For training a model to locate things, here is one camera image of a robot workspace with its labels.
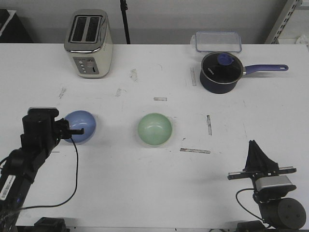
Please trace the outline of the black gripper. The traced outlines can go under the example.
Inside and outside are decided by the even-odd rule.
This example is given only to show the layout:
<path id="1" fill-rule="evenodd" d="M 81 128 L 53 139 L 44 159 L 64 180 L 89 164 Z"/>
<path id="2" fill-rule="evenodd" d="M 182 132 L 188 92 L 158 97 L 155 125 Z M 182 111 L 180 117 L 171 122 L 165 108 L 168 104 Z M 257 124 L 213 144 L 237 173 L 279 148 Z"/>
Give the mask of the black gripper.
<path id="1" fill-rule="evenodd" d="M 56 121 L 58 115 L 59 111 L 28 112 L 22 118 L 21 147 L 49 155 L 60 140 L 69 139 L 71 134 L 84 134 L 84 128 L 70 130 L 69 122 L 63 118 Z"/>
<path id="2" fill-rule="evenodd" d="M 256 189 L 255 182 L 259 178 L 267 176 L 278 176 L 292 174 L 297 171 L 296 168 L 282 167 L 271 160 L 259 147 L 255 140 L 249 141 L 248 155 L 245 167 L 241 172 L 229 173 L 228 180 L 249 178 L 253 184 L 253 199 L 256 203 L 268 203 L 272 200 L 277 200 L 285 197 L 289 192 L 296 190 L 296 185 L 292 183 L 291 186 L 265 188 L 261 191 Z"/>

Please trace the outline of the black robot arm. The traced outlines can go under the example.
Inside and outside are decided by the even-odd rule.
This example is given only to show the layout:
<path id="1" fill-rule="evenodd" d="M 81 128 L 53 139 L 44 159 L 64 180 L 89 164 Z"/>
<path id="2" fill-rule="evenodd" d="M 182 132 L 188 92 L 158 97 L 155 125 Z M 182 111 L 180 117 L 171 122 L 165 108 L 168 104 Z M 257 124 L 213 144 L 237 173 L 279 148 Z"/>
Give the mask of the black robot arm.
<path id="1" fill-rule="evenodd" d="M 0 172 L 0 230 L 13 232 L 23 203 L 40 167 L 62 139 L 84 133 L 71 130 L 65 119 L 55 120 L 56 108 L 29 108 L 22 118 L 24 132 L 21 147 L 1 161 Z"/>
<path id="2" fill-rule="evenodd" d="M 288 174 L 294 167 L 279 167 L 254 140 L 249 141 L 246 164 L 241 172 L 229 173 L 228 180 L 249 178 L 253 200 L 260 215 L 254 221 L 239 222 L 238 232 L 301 232 L 307 215 L 303 205 L 286 195 L 296 189 Z"/>

